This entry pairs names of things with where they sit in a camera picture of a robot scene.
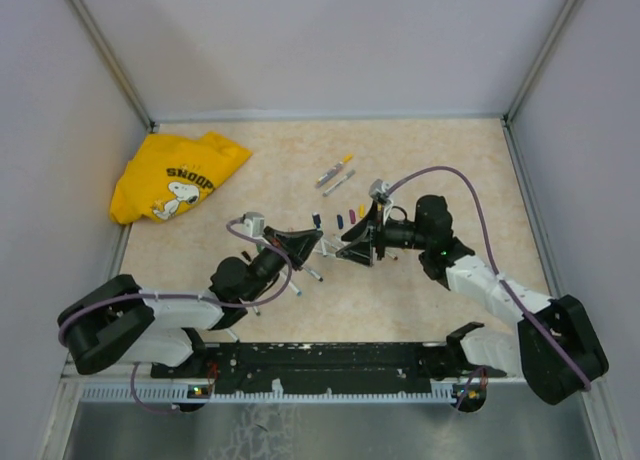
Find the grey capped pen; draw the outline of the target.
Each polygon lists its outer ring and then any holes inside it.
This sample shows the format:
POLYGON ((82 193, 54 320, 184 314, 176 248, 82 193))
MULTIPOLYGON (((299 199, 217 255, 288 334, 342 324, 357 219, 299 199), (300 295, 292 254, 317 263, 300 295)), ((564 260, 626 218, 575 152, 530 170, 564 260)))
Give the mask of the grey capped pen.
POLYGON ((333 194, 340 186, 346 183, 349 179, 351 179, 356 174, 356 170, 352 169, 348 171, 343 177, 341 177, 335 184, 326 189, 323 193, 323 197, 328 197, 333 194))

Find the yellow capped pen top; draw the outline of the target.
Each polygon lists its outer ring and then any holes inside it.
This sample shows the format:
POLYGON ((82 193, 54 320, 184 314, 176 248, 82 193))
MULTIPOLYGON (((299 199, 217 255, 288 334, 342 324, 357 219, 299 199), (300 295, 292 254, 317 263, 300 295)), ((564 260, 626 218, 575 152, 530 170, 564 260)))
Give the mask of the yellow capped pen top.
POLYGON ((322 176, 320 176, 316 182, 315 187, 320 188, 333 179, 338 173, 340 173, 345 165, 352 160, 351 154, 346 155, 341 161, 337 162, 331 168, 329 168, 322 176))

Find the black capped pen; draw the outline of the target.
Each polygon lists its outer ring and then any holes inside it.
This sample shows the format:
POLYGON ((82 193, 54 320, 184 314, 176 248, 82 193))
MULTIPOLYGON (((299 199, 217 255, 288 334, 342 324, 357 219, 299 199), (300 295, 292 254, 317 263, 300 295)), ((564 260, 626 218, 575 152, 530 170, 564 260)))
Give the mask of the black capped pen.
POLYGON ((225 329, 225 332, 231 337, 231 339, 232 339, 232 341, 234 343, 240 342, 239 337, 237 336, 237 334, 231 328, 225 329))

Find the navy capped pen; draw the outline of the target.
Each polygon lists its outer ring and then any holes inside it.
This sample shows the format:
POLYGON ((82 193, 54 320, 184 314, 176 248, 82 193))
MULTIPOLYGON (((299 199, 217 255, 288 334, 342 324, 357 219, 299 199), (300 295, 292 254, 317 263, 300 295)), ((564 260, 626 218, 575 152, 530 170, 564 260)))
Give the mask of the navy capped pen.
MULTIPOLYGON (((319 231, 320 233, 322 233, 321 217, 320 217, 320 214, 318 212, 313 212, 312 213, 312 221, 313 221, 315 229, 317 231, 319 231)), ((323 237, 320 238, 319 245, 320 245, 319 252, 322 254, 323 257, 327 257, 328 256, 328 252, 327 252, 323 237)))

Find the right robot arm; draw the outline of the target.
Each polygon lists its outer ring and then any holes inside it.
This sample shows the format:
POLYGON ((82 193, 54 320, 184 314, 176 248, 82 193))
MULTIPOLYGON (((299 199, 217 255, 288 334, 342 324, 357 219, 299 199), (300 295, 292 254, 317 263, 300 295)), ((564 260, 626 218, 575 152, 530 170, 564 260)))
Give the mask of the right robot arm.
POLYGON ((584 305, 571 295, 552 298, 497 272, 453 232, 442 196, 416 202, 413 219, 395 220, 390 207, 372 204, 341 237, 339 258, 364 266, 391 248, 416 250, 425 274, 445 289, 470 298, 513 328, 511 335, 475 327, 446 352, 461 376, 479 366, 523 377, 545 403, 556 405, 604 376, 609 361, 584 305))

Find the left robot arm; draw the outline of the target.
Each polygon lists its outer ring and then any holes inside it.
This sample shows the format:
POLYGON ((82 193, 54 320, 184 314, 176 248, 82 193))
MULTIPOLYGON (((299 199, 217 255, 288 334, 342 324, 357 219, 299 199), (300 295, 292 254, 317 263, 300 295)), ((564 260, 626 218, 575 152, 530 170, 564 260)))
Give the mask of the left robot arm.
POLYGON ((319 229, 276 230, 254 212, 226 228, 261 250, 251 261, 221 261, 208 290, 161 292, 119 274, 66 308, 57 319, 58 341, 77 372, 93 375, 125 361, 175 367, 189 377, 201 374, 208 353, 196 345, 197 331, 228 330, 249 310, 275 300, 323 237, 319 229))

